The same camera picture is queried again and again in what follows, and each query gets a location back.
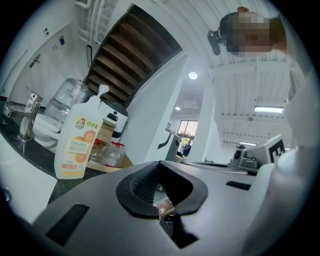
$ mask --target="white column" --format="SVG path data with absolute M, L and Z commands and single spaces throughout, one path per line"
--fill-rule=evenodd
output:
M 120 142 L 134 165 L 160 160 L 157 150 L 184 78 L 187 56 L 180 54 L 166 63 L 133 98 Z
M 210 83 L 210 85 L 206 86 L 203 90 L 199 123 L 188 156 L 188 161 L 203 162 L 208 150 L 221 150 L 218 127 L 215 121 L 215 113 L 216 90 L 215 86 Z

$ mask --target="wooden stair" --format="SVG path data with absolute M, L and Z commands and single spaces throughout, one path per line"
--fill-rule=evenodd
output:
M 94 93 L 109 86 L 105 99 L 129 105 L 138 89 L 181 51 L 153 17 L 133 6 L 105 37 L 92 61 L 85 84 Z

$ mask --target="soap bottle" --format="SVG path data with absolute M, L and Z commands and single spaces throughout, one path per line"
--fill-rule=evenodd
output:
M 89 153 L 103 123 L 99 112 L 100 96 L 108 91 L 109 87 L 101 84 L 97 96 L 71 107 L 55 151 L 54 170 L 58 179 L 84 177 Z

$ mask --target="chrome faucet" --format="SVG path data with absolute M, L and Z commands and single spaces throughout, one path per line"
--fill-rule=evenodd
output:
M 18 138 L 24 143 L 31 140 L 31 133 L 34 127 L 35 119 L 41 106 L 43 98 L 32 92 L 28 87 L 25 88 L 31 93 L 26 105 L 16 102 L 7 102 L 4 104 L 3 113 L 7 117 L 11 117 L 12 113 L 20 113 L 24 117 L 28 117 L 26 124 L 21 122 L 20 133 Z

